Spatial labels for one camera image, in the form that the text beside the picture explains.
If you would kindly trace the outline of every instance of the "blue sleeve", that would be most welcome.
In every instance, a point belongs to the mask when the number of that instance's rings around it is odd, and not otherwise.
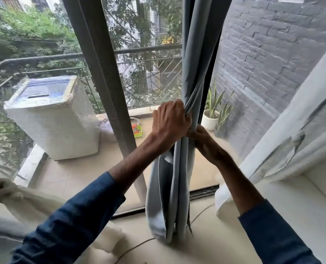
[[[11,263],[73,263],[124,201],[112,176],[102,174],[28,234]]]
[[[239,220],[263,264],[321,263],[267,200]]]

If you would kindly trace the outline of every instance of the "balcony floor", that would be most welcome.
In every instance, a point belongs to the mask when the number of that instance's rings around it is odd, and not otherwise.
[[[139,146],[152,131],[152,122],[152,117],[140,119],[143,137],[136,138],[137,146]],[[231,154],[238,164],[240,164],[236,151],[227,141],[216,137],[214,137],[214,139]],[[48,158],[38,175],[34,188],[63,197],[64,199],[69,199],[122,159],[123,157],[117,142],[107,142],[101,137],[99,152],[95,155],[60,161],[53,161]],[[149,182],[150,173],[151,166],[146,168],[143,173],[146,183]],[[223,178],[218,169],[210,164],[200,152],[196,150],[190,190],[196,190],[222,182]],[[118,211],[124,211],[143,205],[139,201],[134,186],[129,188],[125,196],[126,201],[121,205]]]

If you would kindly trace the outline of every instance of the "brick wall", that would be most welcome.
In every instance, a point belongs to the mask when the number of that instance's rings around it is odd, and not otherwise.
[[[326,52],[325,3],[233,0],[213,77],[219,92],[235,91],[226,139],[242,159]]]

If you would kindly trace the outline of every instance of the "cable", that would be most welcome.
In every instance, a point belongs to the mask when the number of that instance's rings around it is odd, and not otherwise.
[[[191,223],[190,223],[190,225],[192,225],[192,223],[203,213],[203,212],[205,212],[207,209],[209,209],[211,206],[213,206],[214,205],[214,203],[213,204],[210,204],[209,206],[207,206],[205,209],[203,209],[192,221],[191,221]],[[130,248],[129,250],[127,250],[127,251],[125,251],[124,253],[122,253],[121,254],[121,256],[118,258],[118,260],[114,263],[114,264],[117,264],[118,262],[119,262],[119,260],[123,257],[123,256],[125,256],[126,255],[126,253],[129,253],[130,251],[132,251],[132,250],[134,250],[135,248],[137,248],[137,247],[139,247],[140,245],[143,245],[143,244],[145,244],[145,243],[147,243],[147,242],[149,242],[149,241],[152,241],[152,240],[155,240],[155,238],[150,238],[150,239],[148,239],[148,240],[146,240],[146,241],[143,241],[141,244],[138,244],[138,245],[136,245],[136,246],[134,246],[133,248]]]

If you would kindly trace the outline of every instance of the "balcony railing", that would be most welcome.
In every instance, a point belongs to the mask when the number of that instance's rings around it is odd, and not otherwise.
[[[181,95],[181,44],[114,51],[128,109],[157,105]],[[82,53],[6,59],[0,62],[0,175],[14,177],[33,140],[10,118],[3,104],[25,77],[77,75],[96,114],[104,107]]]

